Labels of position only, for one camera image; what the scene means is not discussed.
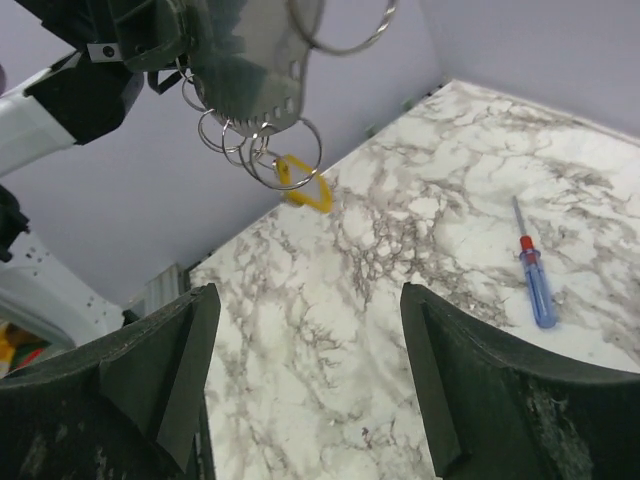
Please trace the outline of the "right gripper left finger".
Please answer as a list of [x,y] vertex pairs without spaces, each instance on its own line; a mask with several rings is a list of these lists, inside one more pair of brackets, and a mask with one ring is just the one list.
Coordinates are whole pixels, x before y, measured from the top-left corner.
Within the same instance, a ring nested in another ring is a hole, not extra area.
[[213,284],[1,382],[5,479],[211,479]]

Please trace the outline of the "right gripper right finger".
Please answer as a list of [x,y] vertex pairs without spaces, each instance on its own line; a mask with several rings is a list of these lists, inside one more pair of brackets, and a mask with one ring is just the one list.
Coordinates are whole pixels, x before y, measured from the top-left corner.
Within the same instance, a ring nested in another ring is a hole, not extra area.
[[437,477],[635,479],[639,377],[528,343],[428,288],[401,320]]

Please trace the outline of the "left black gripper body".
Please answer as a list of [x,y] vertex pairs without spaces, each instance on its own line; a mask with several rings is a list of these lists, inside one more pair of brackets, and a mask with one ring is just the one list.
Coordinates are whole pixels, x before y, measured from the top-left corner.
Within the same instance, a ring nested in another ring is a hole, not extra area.
[[159,73],[191,74],[199,95],[220,93],[218,1],[21,1],[41,26],[74,51],[27,88],[31,95],[122,95],[147,77],[158,93]]

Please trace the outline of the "yellow plastic key tag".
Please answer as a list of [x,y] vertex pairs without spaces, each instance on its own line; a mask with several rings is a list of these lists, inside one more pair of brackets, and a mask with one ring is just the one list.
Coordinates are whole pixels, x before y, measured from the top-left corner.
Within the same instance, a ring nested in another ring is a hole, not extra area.
[[331,188],[320,173],[293,155],[284,155],[274,162],[276,177],[281,186],[292,186],[283,190],[284,200],[295,207],[309,207],[322,214],[332,211]]

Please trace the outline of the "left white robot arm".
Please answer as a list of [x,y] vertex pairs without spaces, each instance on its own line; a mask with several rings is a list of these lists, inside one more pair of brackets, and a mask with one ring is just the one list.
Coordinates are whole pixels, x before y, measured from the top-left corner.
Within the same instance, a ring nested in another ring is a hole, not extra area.
[[[72,52],[1,97],[1,173],[119,128],[143,86],[186,76],[195,42],[184,1],[24,1]],[[122,327],[123,311],[59,261],[1,191],[1,318],[73,349]]]

